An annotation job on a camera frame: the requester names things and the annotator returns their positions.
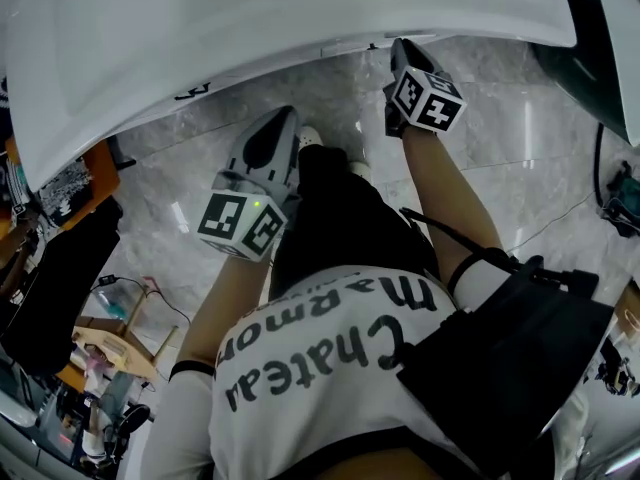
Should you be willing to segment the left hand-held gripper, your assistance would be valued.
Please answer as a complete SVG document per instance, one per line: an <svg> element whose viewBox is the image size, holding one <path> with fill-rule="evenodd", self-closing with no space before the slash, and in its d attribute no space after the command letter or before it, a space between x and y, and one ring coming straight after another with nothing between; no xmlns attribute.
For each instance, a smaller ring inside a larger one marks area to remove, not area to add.
<svg viewBox="0 0 640 480"><path fill-rule="evenodd" d="M259 262L288 224L299 202L300 119L283 106L252 123L234 142L216 174L197 228L205 244Z"/></svg>

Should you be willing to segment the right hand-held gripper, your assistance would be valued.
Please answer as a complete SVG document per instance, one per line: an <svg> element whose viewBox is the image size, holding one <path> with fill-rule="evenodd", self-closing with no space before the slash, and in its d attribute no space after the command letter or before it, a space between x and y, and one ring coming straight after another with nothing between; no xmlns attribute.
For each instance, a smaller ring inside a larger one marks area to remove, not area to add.
<svg viewBox="0 0 640 480"><path fill-rule="evenodd" d="M394 81L383 88L385 133L401 137L408 126L448 132L466 108L451 76L428 52L407 38L396 38L390 52Z"/></svg>

